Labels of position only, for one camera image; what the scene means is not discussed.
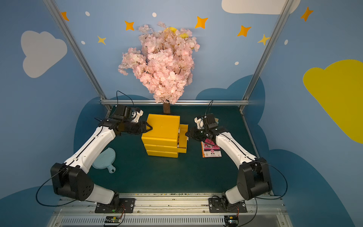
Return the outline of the pink flower seed bag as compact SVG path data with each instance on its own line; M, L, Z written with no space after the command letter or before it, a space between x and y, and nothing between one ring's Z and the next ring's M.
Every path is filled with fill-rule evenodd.
M205 158L220 158L222 157L221 148L212 140L206 139L204 143Z

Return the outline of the yellow top drawer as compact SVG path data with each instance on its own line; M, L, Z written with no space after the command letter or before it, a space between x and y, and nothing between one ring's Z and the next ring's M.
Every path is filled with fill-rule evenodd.
M185 143L188 141L188 137L186 136L186 133L188 132L189 126L187 124L180 124L179 127L179 142Z

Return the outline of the yellow drawer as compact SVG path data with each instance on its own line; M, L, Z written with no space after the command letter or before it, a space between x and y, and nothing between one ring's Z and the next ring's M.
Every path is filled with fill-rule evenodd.
M185 135L180 135L178 139L177 152L187 153L187 143L188 143L188 137Z
M179 127L179 142L185 143L188 141L188 137L186 136L186 133L188 132L189 126L187 124L180 124Z

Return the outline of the yellow drawer cabinet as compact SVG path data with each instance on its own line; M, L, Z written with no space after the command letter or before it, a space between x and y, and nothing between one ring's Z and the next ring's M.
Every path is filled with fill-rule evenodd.
M149 114L147 123L153 129L141 139L149 156L177 158L179 153L186 153L186 148L179 145L179 116Z

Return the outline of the orange seed bag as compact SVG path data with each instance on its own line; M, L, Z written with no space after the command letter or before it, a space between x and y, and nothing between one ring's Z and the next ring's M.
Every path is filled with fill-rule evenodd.
M204 143L201 142L201 153L202 153L202 157L205 158L205 154L204 154Z

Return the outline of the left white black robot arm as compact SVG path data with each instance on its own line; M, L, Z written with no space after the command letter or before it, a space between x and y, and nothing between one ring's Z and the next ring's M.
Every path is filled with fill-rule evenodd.
M117 193L94 184L88 172L104 148L122 132L144 134L153 127L146 121L123 122L106 118L102 120L93 135L70 158L51 167L52 184L55 194L77 201L101 204L116 204Z

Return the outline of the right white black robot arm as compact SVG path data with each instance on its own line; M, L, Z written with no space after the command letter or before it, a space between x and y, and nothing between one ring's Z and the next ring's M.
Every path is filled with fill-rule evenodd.
M230 204L250 200L272 190L268 163L257 158L242 147L225 127L189 129L185 135L206 143L211 140L219 146L238 168L236 186L225 192Z

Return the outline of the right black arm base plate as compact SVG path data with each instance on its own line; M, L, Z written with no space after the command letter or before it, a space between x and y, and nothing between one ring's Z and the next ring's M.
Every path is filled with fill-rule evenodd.
M244 201L230 204L226 198L212 196L208 203L210 213L247 213Z

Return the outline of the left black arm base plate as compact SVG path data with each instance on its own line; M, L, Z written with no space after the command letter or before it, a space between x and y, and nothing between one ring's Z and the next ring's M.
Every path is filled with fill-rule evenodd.
M97 203L95 213L133 213L135 198L120 198L110 204Z

